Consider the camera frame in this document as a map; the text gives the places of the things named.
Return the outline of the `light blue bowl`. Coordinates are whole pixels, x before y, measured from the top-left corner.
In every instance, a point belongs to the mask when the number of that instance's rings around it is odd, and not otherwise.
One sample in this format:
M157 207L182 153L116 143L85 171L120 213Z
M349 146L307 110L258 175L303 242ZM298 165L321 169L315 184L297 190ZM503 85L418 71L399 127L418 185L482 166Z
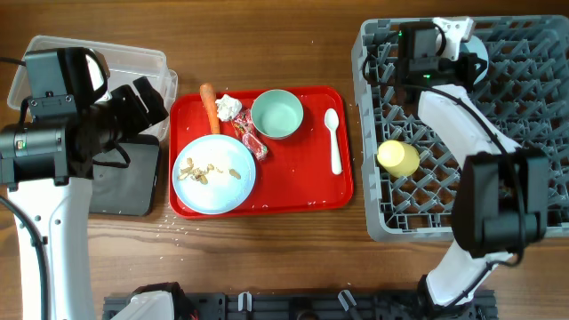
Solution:
M477 79L474 81L474 84L478 84L485 78L488 72L489 56L484 43L477 36L472 36L468 42L461 43L460 52L475 53L479 59L486 62L484 70L477 76Z

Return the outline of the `yellow plastic cup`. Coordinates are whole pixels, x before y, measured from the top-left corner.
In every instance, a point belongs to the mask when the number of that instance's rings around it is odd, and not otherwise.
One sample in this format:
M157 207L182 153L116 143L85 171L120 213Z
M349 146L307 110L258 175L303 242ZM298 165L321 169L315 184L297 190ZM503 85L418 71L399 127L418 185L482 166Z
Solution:
M379 164L395 178L413 175L420 164L418 150L398 140L386 140L377 149Z

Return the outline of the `white plastic spoon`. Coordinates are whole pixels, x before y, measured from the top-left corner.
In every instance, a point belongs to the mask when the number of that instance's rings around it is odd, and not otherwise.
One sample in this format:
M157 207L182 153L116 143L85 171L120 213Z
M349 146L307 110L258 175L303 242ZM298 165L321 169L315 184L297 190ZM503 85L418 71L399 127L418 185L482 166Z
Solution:
M342 173L341 156L337 140L337 129L339 128L339 117L334 108L328 108L325 112L325 127L330 133L331 147L331 169L335 175Z

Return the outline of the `mint green bowl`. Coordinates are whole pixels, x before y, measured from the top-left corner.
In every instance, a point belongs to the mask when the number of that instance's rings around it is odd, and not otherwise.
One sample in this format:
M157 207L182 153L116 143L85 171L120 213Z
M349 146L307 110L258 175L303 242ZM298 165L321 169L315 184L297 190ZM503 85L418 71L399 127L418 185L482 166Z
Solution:
M291 92L274 89L262 93L251 106L254 127L262 135L282 140L301 126L304 110L301 101Z

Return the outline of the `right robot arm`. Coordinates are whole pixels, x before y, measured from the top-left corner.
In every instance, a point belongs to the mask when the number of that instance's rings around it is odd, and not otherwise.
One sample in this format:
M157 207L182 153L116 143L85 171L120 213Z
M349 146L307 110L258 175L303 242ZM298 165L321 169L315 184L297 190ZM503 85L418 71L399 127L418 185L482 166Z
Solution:
M470 100L488 60L463 51L470 18L403 23L396 83L417 117L433 130L461 169L452 208L453 243L421 280L433 317L468 305L499 266L513 268L547 228L549 160L504 135Z

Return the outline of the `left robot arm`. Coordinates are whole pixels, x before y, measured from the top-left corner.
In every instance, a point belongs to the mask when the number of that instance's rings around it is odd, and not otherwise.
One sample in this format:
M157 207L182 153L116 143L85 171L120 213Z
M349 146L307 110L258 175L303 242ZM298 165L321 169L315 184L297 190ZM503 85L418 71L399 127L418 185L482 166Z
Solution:
M108 88L104 56L90 48L27 52L31 93L1 132L2 204L18 229L23 315L92 319L87 227L97 155L164 121L146 77Z

